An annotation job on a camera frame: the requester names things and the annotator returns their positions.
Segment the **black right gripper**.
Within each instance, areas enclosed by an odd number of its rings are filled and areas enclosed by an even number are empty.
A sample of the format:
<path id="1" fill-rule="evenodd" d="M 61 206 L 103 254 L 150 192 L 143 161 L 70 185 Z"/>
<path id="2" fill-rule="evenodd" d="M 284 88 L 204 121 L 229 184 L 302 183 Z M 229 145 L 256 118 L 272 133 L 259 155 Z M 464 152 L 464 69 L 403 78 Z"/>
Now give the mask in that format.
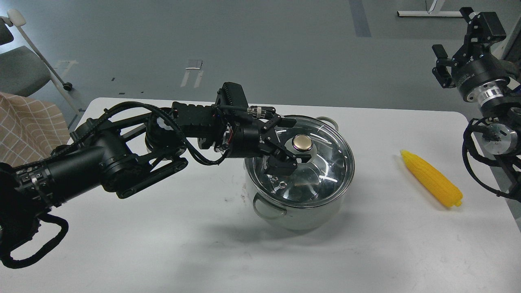
<path id="1" fill-rule="evenodd" d="M 467 23 L 463 45 L 449 57 L 441 44 L 432 45 L 436 65 L 432 74 L 443 89 L 456 87 L 466 102 L 476 102 L 476 90 L 499 90 L 508 84 L 509 76 L 491 53 L 491 46 L 506 39 L 506 32 L 495 12 L 475 13 L 462 7 Z"/>

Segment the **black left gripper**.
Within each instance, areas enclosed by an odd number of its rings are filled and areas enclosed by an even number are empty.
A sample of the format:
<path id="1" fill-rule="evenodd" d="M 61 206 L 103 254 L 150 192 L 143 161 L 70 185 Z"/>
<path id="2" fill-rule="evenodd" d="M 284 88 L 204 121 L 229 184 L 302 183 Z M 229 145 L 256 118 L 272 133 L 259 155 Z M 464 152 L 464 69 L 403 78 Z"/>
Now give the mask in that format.
<path id="1" fill-rule="evenodd" d="M 296 155 L 285 151 L 276 134 L 276 127 L 293 128 L 296 119 L 282 116 L 249 118 L 231 130 L 226 158 L 263 157 L 263 174 L 290 176 L 298 168 Z"/>

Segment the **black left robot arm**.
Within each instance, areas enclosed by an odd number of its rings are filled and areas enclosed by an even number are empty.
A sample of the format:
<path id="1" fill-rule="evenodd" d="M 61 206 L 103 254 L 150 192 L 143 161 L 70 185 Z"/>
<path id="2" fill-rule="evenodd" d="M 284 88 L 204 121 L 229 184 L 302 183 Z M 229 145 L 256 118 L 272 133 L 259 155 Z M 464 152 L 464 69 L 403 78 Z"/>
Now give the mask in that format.
<path id="1" fill-rule="evenodd" d="M 57 247 L 69 224 L 51 215 L 52 207 L 97 186 L 128 198 L 186 168 L 186 151 L 204 166 L 259 157 L 266 160 L 264 174 L 291 175 L 311 157 L 287 150 L 276 127 L 295 124 L 272 106 L 249 106 L 233 82 L 225 82 L 208 106 L 127 101 L 105 109 L 50 157 L 17 167 L 1 163 L 1 262 L 25 268 Z"/>

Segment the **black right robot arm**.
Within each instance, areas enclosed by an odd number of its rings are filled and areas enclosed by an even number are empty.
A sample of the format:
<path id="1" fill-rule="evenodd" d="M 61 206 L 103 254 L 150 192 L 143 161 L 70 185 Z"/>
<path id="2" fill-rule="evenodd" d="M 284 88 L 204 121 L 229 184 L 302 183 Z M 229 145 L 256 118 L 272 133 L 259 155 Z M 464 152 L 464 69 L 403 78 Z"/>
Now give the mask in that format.
<path id="1" fill-rule="evenodd" d="M 449 57 L 443 45 L 432 50 L 437 58 L 432 74 L 443 88 L 457 88 L 465 102 L 478 103 L 482 118 L 471 119 L 463 134 L 462 158 L 471 177 L 498 197 L 520 201 L 521 117 L 520 92 L 509 83 L 520 79 L 520 65 L 497 59 L 491 46 L 506 39 L 495 12 L 475 13 L 462 7 L 467 23 L 463 45 Z M 507 192 L 484 184 L 475 175 L 469 156 L 489 167 L 499 167 L 509 178 Z"/>

